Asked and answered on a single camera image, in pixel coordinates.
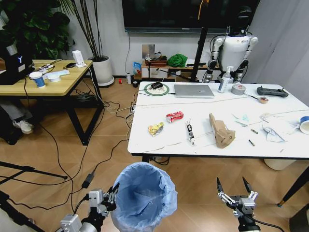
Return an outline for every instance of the silver laptop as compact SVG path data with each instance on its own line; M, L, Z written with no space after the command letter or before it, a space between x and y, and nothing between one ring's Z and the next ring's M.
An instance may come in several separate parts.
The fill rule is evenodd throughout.
M214 94L205 85L174 85L177 98L214 98Z

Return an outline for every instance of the television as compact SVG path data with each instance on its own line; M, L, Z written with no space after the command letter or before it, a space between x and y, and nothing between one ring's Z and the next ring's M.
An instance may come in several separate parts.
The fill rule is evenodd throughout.
M126 32L200 33L198 12L202 0L122 0ZM253 14L260 0L215 1L208 22L208 33L225 33L241 6L247 5ZM207 8L206 0L201 15Z

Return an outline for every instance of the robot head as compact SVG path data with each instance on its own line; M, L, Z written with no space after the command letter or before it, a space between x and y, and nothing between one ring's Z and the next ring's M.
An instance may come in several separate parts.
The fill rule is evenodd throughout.
M230 25L229 36L245 36L246 29L249 26L253 13L249 6L241 6L235 19Z

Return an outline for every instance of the bottle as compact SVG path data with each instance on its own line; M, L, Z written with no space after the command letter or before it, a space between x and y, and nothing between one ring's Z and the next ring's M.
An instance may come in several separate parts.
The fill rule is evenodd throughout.
M225 89L226 89L226 86L231 78L231 75L230 75L230 72L231 70L233 70L233 66L228 66L227 69L226 69L226 73L223 74L223 77L222 77L222 81L219 85L219 88L218 88L218 92L219 93L224 93L225 92Z
M130 75L129 72L126 74L126 80L127 80L128 85L130 85L131 84L131 75Z

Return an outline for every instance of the white table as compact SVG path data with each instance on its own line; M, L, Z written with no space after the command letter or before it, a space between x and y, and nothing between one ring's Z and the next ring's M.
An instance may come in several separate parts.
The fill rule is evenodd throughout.
M141 82L140 90L151 82ZM201 83L170 83L165 82L169 92L174 92L174 84L178 85L209 85L215 97L213 99L176 98L175 95L145 96L138 95L128 151L133 156L143 156L143 161L149 157L224 157L224 158L266 158L266 159L296 159L309 160L309 135L297 129L288 142L270 142L266 140L267 133L262 129L265 123L260 119L263 113L270 113L291 122L298 122L302 116L309 116L309 107L294 97L291 93L287 98L269 96L267 104L242 95L230 92L229 84L225 93L217 91L219 84ZM256 88L261 85L244 84L246 94L260 97ZM279 85L263 85L264 88L282 88ZM183 119L169 124L165 116L169 113L182 111ZM209 113L216 120L223 120L229 130L236 131L235 140L226 148L218 148L209 122ZM244 127L235 122L232 115L247 114L250 125ZM191 119L193 134L197 146L191 146L185 121ZM156 137L148 133L148 126L164 122L162 132Z

